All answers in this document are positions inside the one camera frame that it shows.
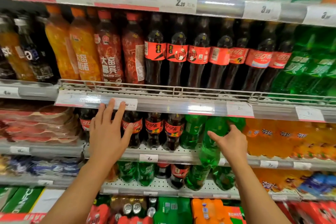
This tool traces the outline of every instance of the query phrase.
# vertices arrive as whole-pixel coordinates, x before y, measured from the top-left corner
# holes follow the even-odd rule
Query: green bottle
[[[117,164],[120,171],[120,179],[127,183],[135,179],[137,172],[137,162],[118,161]]]
[[[229,125],[224,117],[211,117],[205,123],[205,132],[202,142],[202,148],[199,153],[199,159],[203,166],[216,167],[219,163],[221,151],[208,136],[208,131],[212,131],[219,136],[225,136],[229,132]]]
[[[336,84],[336,65],[334,64],[325,77],[321,78],[308,92],[308,95],[326,96]]]
[[[210,169],[211,166],[191,166],[187,177],[184,179],[185,185],[192,190],[199,190],[203,187]]]
[[[216,167],[213,170],[214,180],[221,190],[229,190],[235,186],[235,174],[231,167]]]
[[[151,182],[154,180],[154,169],[154,163],[139,162],[137,181],[142,186],[149,186],[149,184],[151,184]]]
[[[236,127],[242,132],[246,126],[245,118],[237,118],[237,117],[225,117],[226,120],[232,122]]]
[[[183,134],[180,137],[180,145],[184,149],[195,149],[200,137],[200,132],[208,119],[208,116],[187,114],[185,119],[187,120],[187,123],[184,127]]]
[[[326,76],[330,67],[334,64],[336,60],[334,53],[325,53],[324,50],[316,50],[316,52],[312,55],[305,71],[289,83],[288,88],[291,94],[307,95],[309,90]]]

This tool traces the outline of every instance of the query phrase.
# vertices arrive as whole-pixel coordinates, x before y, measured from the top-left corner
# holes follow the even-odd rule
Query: orange juice bottle
[[[0,47],[19,80],[37,82],[31,66],[23,53],[19,35],[13,30],[10,18],[0,17]]]
[[[86,8],[86,13],[87,13],[87,20],[91,23],[91,25],[95,29],[99,24],[97,10],[94,7],[88,6]]]
[[[94,28],[85,19],[85,12],[71,7],[74,20],[70,25],[70,40],[76,53],[79,75],[84,81],[102,81]]]
[[[46,7],[50,17],[45,26],[45,32],[55,53],[61,78],[80,80],[77,58],[69,36],[70,23],[62,17],[57,5],[46,5]]]

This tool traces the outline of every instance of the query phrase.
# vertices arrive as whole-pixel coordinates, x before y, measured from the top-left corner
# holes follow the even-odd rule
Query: white price tag
[[[213,194],[213,198],[220,198],[220,199],[230,199],[231,195],[230,194]]]
[[[226,159],[225,158],[220,158],[218,165],[219,166],[224,166],[225,163],[226,163]]]
[[[159,155],[157,154],[139,154],[139,161],[141,162],[158,162]]]
[[[336,9],[333,6],[309,5],[302,24],[336,26]]]
[[[284,195],[272,195],[272,199],[274,201],[286,201],[288,197]]]
[[[252,105],[246,102],[226,102],[227,115],[229,117],[254,118]]]
[[[21,98],[19,88],[0,86],[0,98]]]
[[[199,103],[191,101],[188,104],[188,114],[213,115],[215,113],[215,103]]]
[[[103,194],[118,194],[119,189],[103,189]]]
[[[310,170],[312,167],[312,163],[294,161],[293,166],[296,170]]]
[[[320,109],[308,106],[296,106],[295,109],[300,121],[325,122]]]
[[[281,4],[269,1],[245,1],[243,19],[277,21]]]
[[[41,186],[53,185],[54,181],[50,180],[38,180],[37,184]]]
[[[86,92],[59,90],[55,105],[84,107]]]
[[[261,160],[260,161],[260,167],[264,168],[277,168],[279,162],[275,160]]]
[[[188,192],[178,192],[177,193],[178,197],[193,197],[192,193],[188,193]]]
[[[160,12],[196,14],[197,0],[160,0]]]
[[[158,192],[157,191],[144,191],[143,195],[149,196],[149,197],[156,197],[158,195]]]
[[[136,98],[114,98],[114,109],[118,109],[122,101],[125,102],[125,110],[136,111],[138,106],[138,100]]]
[[[29,147],[11,146],[9,151],[13,154],[29,154]]]

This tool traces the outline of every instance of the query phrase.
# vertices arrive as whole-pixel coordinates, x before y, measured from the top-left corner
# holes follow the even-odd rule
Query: beverage
[[[211,166],[191,166],[185,178],[185,185],[195,191],[201,189],[210,169]]]
[[[171,172],[169,163],[158,163],[157,167],[159,168],[156,174],[157,178],[166,179],[170,177]]]
[[[0,79],[16,80],[16,74],[0,48]]]
[[[142,186],[149,186],[154,180],[154,163],[139,162],[137,181]]]
[[[258,81],[271,61],[275,49],[277,22],[266,22],[257,50],[250,50],[245,64],[248,72],[241,90],[255,91]]]
[[[48,41],[55,53],[62,79],[80,80],[75,51],[69,37],[70,24],[56,5],[46,5],[50,17],[45,26]]]
[[[26,59],[29,61],[33,73],[39,82],[55,83],[55,78],[51,67],[46,61],[46,53],[33,42],[31,34],[33,29],[31,21],[27,15],[19,15],[15,19],[15,24],[19,28],[19,40]]]
[[[160,112],[149,112],[145,119],[145,126],[148,133],[146,146],[148,148],[158,148],[160,146],[160,138],[165,137],[163,132],[164,120]]]
[[[233,22],[231,18],[222,20],[222,28],[220,39],[217,42],[217,47],[212,47],[210,51],[209,62],[212,63],[210,78],[208,81],[208,89],[219,89],[222,81],[222,76],[226,65],[229,64],[230,54],[233,48]]]
[[[120,171],[120,179],[127,183],[135,179],[137,175],[137,162],[118,161],[117,164]]]
[[[123,32],[122,44],[125,56],[127,83],[145,84],[144,37],[137,23],[138,14],[127,13],[128,25]]]
[[[18,80],[37,81],[20,47],[19,36],[13,29],[11,19],[3,14],[0,15],[0,47]]]
[[[82,128],[84,131],[89,131],[91,120],[94,116],[96,116],[97,112],[97,109],[81,108],[79,120],[82,124]]]
[[[235,33],[235,47],[231,50],[229,64],[224,74],[223,89],[232,90],[239,67],[245,63],[249,49],[247,44],[250,40],[250,23],[252,20],[242,20],[237,33]]]
[[[146,84],[161,84],[160,70],[162,60],[166,58],[166,48],[167,44],[162,33],[162,15],[153,13],[145,41]]]
[[[121,123],[122,123],[124,131],[127,128],[128,124],[130,123],[134,124],[132,136],[129,141],[128,147],[134,148],[134,149],[139,148],[141,144],[141,139],[140,139],[139,134],[142,129],[142,117],[140,113],[136,111],[125,111]]]
[[[219,136],[225,136],[229,131],[229,126],[225,122],[224,117],[211,117],[205,123],[205,133],[202,142],[202,148],[199,153],[199,159],[203,166],[215,167],[219,163],[220,150],[209,135],[208,131],[212,131]]]
[[[184,149],[195,149],[202,127],[208,119],[205,115],[191,115],[185,116],[187,123],[180,138],[180,144]]]
[[[294,47],[294,31],[297,24],[286,24],[280,39],[280,44],[276,52],[273,53],[272,59],[259,81],[258,91],[268,92],[274,79],[285,68],[287,61],[292,55]]]
[[[121,41],[116,28],[111,23],[111,13],[98,11],[100,23],[94,35],[99,53],[104,82],[115,82],[116,86],[124,82],[121,60]]]
[[[199,88],[202,72],[205,64],[208,63],[211,49],[209,18],[201,17],[195,31],[196,37],[193,40],[193,45],[190,45],[188,50],[187,60],[190,62],[188,87]]]
[[[97,25],[99,24],[97,10],[94,7],[87,6],[86,13],[87,13],[88,22],[90,22],[92,27],[95,29]]]
[[[165,122],[166,141],[163,143],[162,148],[167,151],[174,151],[179,145],[180,136],[184,128],[184,115],[170,113],[168,120]]]
[[[235,174],[230,167],[216,167],[213,171],[214,180],[221,190],[229,190],[235,185]]]
[[[184,178],[189,171],[189,165],[171,164],[170,183],[173,188],[180,189],[184,185]]]
[[[99,56],[95,45],[95,30],[85,19],[82,9],[71,7],[74,20],[69,29],[72,47],[76,53],[78,69],[83,81],[102,81]]]
[[[187,21],[184,15],[178,15],[172,29],[172,37],[167,44],[166,59],[169,61],[168,86],[180,86],[183,62],[187,60]]]

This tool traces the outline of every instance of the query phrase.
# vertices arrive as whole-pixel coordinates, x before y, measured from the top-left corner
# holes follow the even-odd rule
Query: cola bottle
[[[180,136],[184,128],[184,115],[170,113],[165,122],[166,140],[162,147],[167,151],[174,151],[179,145]]]
[[[89,138],[90,138],[89,129],[90,129],[91,120],[94,116],[96,116],[97,112],[98,112],[98,109],[91,109],[91,108],[81,108],[80,109],[79,120],[84,130],[84,138],[87,142],[89,141]]]
[[[212,47],[210,51],[209,62],[211,64],[210,77],[208,81],[208,89],[219,89],[222,76],[226,65],[230,60],[230,52],[233,48],[233,23],[235,19],[223,18],[220,39],[216,47]]]
[[[245,64],[248,66],[247,76],[241,90],[256,90],[258,81],[268,67],[275,49],[277,40],[275,29],[277,24],[278,22],[266,22],[257,49],[249,51],[245,61]]]
[[[193,45],[190,45],[188,50],[190,73],[187,86],[199,88],[202,72],[210,54],[209,18],[201,17],[195,31]]]
[[[169,61],[168,86],[180,86],[181,69],[188,53],[187,22],[184,15],[177,15],[171,35],[166,55]]]
[[[140,132],[142,129],[142,117],[139,112],[125,111],[122,119],[123,130],[127,128],[128,124],[133,123],[133,133],[128,144],[128,148],[137,149],[141,144]]]
[[[180,189],[184,185],[184,179],[189,171],[189,165],[171,164],[170,183],[174,189]]]
[[[297,24],[285,25],[280,35],[277,51],[273,53],[272,59],[258,83],[258,91],[269,92],[274,79],[287,64],[295,44],[294,31],[296,26]]]
[[[160,146],[160,137],[165,136],[163,132],[164,120],[160,112],[149,112],[145,119],[145,127],[148,133],[146,146],[148,148],[158,148]]]
[[[232,90],[239,67],[244,64],[249,49],[250,23],[252,20],[242,20],[238,31],[235,33],[235,47],[231,50],[230,61],[227,65],[223,89]]]
[[[14,21],[19,28],[20,45],[37,80],[39,82],[57,82],[57,78],[54,76],[50,65],[47,63],[46,53],[32,40],[31,35],[33,36],[34,31],[29,16],[26,14],[19,15]]]
[[[164,42],[162,15],[153,13],[149,34],[145,40],[146,84],[160,85],[162,60],[166,58],[167,44]]]

